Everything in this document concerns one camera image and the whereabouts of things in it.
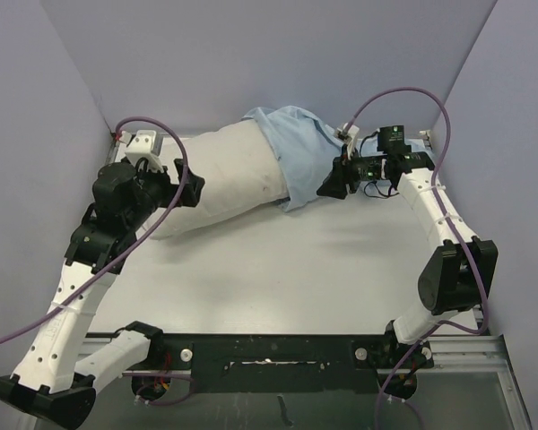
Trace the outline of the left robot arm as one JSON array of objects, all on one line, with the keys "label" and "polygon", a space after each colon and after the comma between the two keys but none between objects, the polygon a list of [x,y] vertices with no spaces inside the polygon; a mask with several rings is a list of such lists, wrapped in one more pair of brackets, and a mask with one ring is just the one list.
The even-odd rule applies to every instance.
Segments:
[{"label": "left robot arm", "polygon": [[137,230],[158,209],[194,208],[205,181],[186,159],[175,159],[178,182],[148,158],[104,166],[92,186],[93,202],[71,235],[60,281],[37,335],[11,374],[0,376],[0,400],[64,429],[77,429],[97,394],[129,367],[165,360],[163,331],[131,322],[109,344],[80,359],[98,307],[142,239]]}]

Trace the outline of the light blue pillowcase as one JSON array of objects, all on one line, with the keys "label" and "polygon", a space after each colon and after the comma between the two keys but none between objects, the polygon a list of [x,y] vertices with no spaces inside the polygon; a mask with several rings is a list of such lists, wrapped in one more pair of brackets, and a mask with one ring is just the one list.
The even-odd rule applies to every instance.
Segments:
[{"label": "light blue pillowcase", "polygon": [[334,129],[295,106],[255,107],[242,118],[256,121],[277,159],[288,192],[281,209],[289,212],[313,202],[333,159],[341,155],[342,143],[334,137]]}]

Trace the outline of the white pillow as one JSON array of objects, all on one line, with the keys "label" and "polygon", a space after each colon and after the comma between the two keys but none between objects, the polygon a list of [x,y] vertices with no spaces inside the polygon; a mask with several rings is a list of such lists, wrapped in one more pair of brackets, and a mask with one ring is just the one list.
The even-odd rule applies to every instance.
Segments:
[{"label": "white pillow", "polygon": [[183,143],[191,172],[205,180],[200,202],[194,208],[171,211],[151,239],[176,237],[288,196],[277,158],[255,120],[227,125]]}]

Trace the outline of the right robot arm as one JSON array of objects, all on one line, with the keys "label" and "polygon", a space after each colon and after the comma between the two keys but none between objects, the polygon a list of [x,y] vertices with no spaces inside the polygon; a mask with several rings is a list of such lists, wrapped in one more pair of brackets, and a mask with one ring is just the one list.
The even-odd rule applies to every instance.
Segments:
[{"label": "right robot arm", "polygon": [[433,252],[417,286],[419,298],[392,323],[395,336],[381,344],[382,358],[402,366],[413,355],[413,343],[441,322],[482,304],[490,293],[498,248],[469,228],[434,175],[436,166],[425,151],[415,152],[400,125],[377,130],[377,154],[362,156],[355,147],[358,128],[338,128],[340,156],[317,195],[343,200],[366,183],[387,181],[403,197],[421,223]]}]

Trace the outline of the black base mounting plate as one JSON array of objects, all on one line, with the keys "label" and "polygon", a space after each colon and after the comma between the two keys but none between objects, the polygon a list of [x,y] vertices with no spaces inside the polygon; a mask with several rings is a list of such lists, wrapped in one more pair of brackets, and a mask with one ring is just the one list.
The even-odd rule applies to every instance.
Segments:
[{"label": "black base mounting plate", "polygon": [[385,334],[165,334],[159,349],[134,366],[133,394],[157,400],[172,388],[166,371],[187,378],[195,394],[375,394],[384,373],[390,389],[411,393],[416,374],[434,366],[430,344],[416,349]]}]

